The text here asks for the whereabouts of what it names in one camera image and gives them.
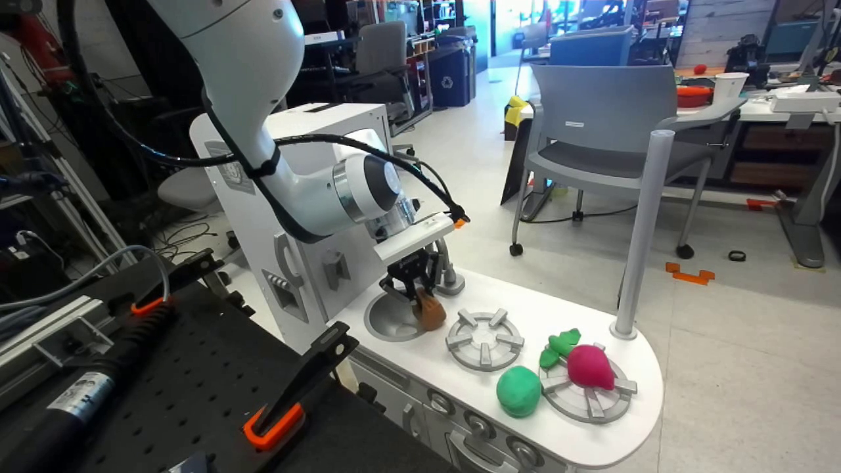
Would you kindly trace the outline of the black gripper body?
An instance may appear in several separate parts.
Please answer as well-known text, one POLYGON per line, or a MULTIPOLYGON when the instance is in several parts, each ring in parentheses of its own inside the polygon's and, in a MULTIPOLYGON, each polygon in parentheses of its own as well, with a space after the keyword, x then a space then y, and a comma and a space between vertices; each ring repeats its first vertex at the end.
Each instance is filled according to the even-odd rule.
POLYGON ((431 294, 440 274, 440 252, 435 248, 422 248, 407 257, 393 263, 381 288, 406 301, 418 301, 422 294, 431 294))

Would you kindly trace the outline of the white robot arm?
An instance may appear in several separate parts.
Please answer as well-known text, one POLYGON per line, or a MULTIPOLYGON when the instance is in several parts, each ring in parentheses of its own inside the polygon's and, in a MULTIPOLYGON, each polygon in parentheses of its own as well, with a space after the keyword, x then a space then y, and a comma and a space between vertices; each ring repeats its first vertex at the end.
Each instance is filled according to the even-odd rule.
POLYGON ((196 60, 207 122, 288 236, 319 244, 397 213, 399 160, 344 134, 277 130, 305 58, 293 0, 150 0, 196 60))

